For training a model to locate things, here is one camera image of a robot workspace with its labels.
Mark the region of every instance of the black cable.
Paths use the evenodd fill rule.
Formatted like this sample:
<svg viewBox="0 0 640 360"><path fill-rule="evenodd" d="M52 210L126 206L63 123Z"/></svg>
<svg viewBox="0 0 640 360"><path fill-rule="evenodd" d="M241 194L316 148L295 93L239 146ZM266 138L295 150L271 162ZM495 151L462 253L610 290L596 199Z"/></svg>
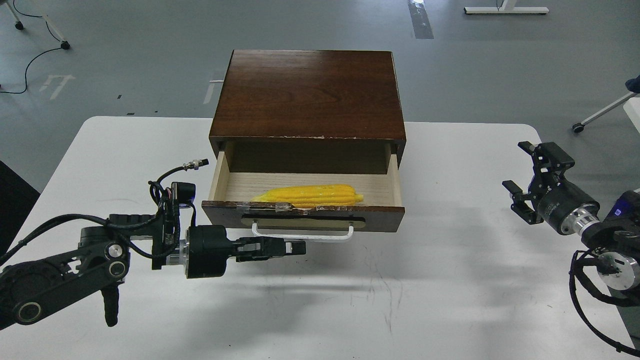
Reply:
<svg viewBox="0 0 640 360"><path fill-rule="evenodd" d="M55 49L49 49L47 51L43 51L42 53L38 54L35 58L31 59L31 61L29 61L29 63L27 64L27 68L24 69L24 90L23 91L21 91L21 92L0 91L0 94L23 94L25 91L27 91L27 71L29 70L29 66L31 66L31 63L33 63L33 60L37 59L41 55L44 55L44 54L48 53L49 51L55 51L55 50L60 50L60 49L62 49L62 48L61 47L57 47Z"/></svg>
<svg viewBox="0 0 640 360"><path fill-rule="evenodd" d="M42 16L37 16L37 15L29 15L26 13L23 13L22 11L18 10L18 8L15 7L15 0L13 0L13 9L15 9L15 11L17 11L19 14L24 15L24 16L28 16L28 17L42 17Z"/></svg>
<svg viewBox="0 0 640 360"><path fill-rule="evenodd" d="M24 239L18 241L18 244L16 244L16 246L14 246L9 251L7 251L5 255L0 256L0 266L2 266L13 255L15 255L15 253L18 252L18 250L27 246L27 244L31 242L31 240L37 238L41 234L44 234L44 232L51 230L58 225L64 224L65 222L69 222L71 220L77 220L77 219L89 220L97 224L100 224L102 226L105 226L108 224L108 221L106 219L95 217L93 215L66 214L66 215L60 215L60 216L51 218L45 221L42 225L38 226L33 231L31 231L31 233L29 233Z"/></svg>
<svg viewBox="0 0 640 360"><path fill-rule="evenodd" d="M578 254L582 252L582 251L576 251L573 253L573 257L571 259L571 268L569 271L569 294L571 295L571 302L573 302L573 307L575 308L576 312L578 312L578 315L580 316L580 318L582 319L582 321L587 325L587 327L589 328L589 330L591 330L591 332L593 332L594 334L596 334L596 336L598 336L602 341L606 342L607 344L609 344L610 346L614 347L616 349L617 352L624 352L626 354L632 355L632 356L636 356L636 357L640 357L640 351L632 348L632 347L628 347L618 341L615 341L613 339L611 339L610 337L606 336L605 334L603 334L602 332L600 332L598 329L596 329L591 322L589 322L589 320L587 319L587 316L584 314L582 307L580 306L580 302L578 301L578 296L576 294L576 287L575 287L575 264L576 261L578 260L582 260L584 259L588 253L587 252L583 252L583 254L581 255L580 259L578 259Z"/></svg>
<svg viewBox="0 0 640 360"><path fill-rule="evenodd" d="M193 212L191 213L191 226L196 226L196 207L191 201L189 201L189 206L191 206L191 209L193 209Z"/></svg>
<svg viewBox="0 0 640 360"><path fill-rule="evenodd" d="M49 30L49 33L51 34L51 36L57 41L61 41L60 39L56 38L56 35L53 35L53 33L51 32L51 29L49 29L49 22L45 21L44 23L47 24L47 30Z"/></svg>
<svg viewBox="0 0 640 360"><path fill-rule="evenodd" d="M174 174L180 170L184 170L184 167L175 167L167 172L165 172L164 174L160 175L160 177L158 177L158 180L156 180L156 182L159 184L162 180L164 180L167 176Z"/></svg>

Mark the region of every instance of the table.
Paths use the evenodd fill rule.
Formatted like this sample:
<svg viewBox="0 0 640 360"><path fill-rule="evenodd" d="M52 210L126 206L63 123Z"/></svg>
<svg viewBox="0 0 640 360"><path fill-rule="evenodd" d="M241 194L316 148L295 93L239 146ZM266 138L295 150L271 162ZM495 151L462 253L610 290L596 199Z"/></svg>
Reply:
<svg viewBox="0 0 640 360"><path fill-rule="evenodd" d="M210 119L94 117L62 159L19 238L63 213L151 213L146 181L183 162L213 160ZM571 305L567 271L577 236L528 226L501 181L531 180L519 124L406 123L400 166L406 214L395 234L309 243L306 256L229 261L217 279L151 271L132 253L120 322L107 328L94 294L31 326L0 334L3 359L624 359ZM214 166L169 181L208 196ZM208 220L200 212L199 224ZM185 229L190 214L182 220ZM77 221L12 262L74 249ZM229 229L228 237L249 236ZM593 323L630 343L617 310L579 296Z"/></svg>
<svg viewBox="0 0 640 360"><path fill-rule="evenodd" d="M632 97L625 102L622 108L627 112L631 123L640 131L640 97Z"/></svg>

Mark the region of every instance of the metal drawer handle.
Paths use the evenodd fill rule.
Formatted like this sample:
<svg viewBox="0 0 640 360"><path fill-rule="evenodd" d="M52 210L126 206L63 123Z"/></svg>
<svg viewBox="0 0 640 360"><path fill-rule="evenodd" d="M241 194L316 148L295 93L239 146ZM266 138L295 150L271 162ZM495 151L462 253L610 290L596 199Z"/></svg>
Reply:
<svg viewBox="0 0 640 360"><path fill-rule="evenodd" d="M353 223L349 223L349 231L345 235L262 234L258 231L258 220L254 220L251 224L251 232L256 236L269 236L272 238L312 240L319 243L343 243L353 236Z"/></svg>

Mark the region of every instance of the chair leg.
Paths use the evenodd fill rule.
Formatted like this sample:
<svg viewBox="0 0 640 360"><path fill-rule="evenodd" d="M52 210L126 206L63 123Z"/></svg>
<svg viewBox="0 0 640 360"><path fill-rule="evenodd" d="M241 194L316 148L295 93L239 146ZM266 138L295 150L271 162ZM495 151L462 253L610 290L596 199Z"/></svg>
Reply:
<svg viewBox="0 0 640 360"><path fill-rule="evenodd" d="M582 130L584 130L584 127L587 126L587 124L589 124L590 122L596 120L597 118L601 117L602 115L610 112L611 110L615 109L617 106L619 106L620 104L623 104L625 101L631 99L632 97L636 96L637 93L635 92L629 92L626 95L624 95L623 97L619 98L618 100L610 103L609 105L607 105L604 109L598 111L597 113L593 114L592 116L584 119L581 122L578 122L576 124L574 124L572 126L573 132L574 133L581 133Z"/></svg>
<svg viewBox="0 0 640 360"><path fill-rule="evenodd" d="M67 50L70 48L69 43L67 42L67 39L65 38L64 35L62 35L62 33L60 32L60 30L58 30L58 27L51 22L51 19L49 18L49 16L47 16L47 14L42 11L42 8L40 7L40 4L38 4L38 1L36 0L30 0L31 4L33 5L34 8L36 8L36 10L38 10L38 13L40 13L40 15L42 15L42 18L44 19L44 21L46 21L49 26L51 27L51 29L58 34L58 37L60 37L60 42L62 42L62 48L64 50Z"/></svg>
<svg viewBox="0 0 640 360"><path fill-rule="evenodd" d="M13 15L13 18L15 19L15 28L18 30L23 30L24 25L22 25L22 22L18 18L18 14L15 13L11 5L9 5L9 2L6 3L6 6L9 8L9 11L11 11L11 15Z"/></svg>

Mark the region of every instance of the toy corn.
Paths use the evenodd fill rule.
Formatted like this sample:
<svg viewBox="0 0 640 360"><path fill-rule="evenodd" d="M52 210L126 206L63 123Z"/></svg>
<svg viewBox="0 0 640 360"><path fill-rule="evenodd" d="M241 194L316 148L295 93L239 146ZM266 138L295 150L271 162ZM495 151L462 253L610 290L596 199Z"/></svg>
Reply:
<svg viewBox="0 0 640 360"><path fill-rule="evenodd" d="M318 205L353 206L364 200L362 194L346 184L289 186L277 188L256 196L251 201L290 202L296 208L314 208Z"/></svg>

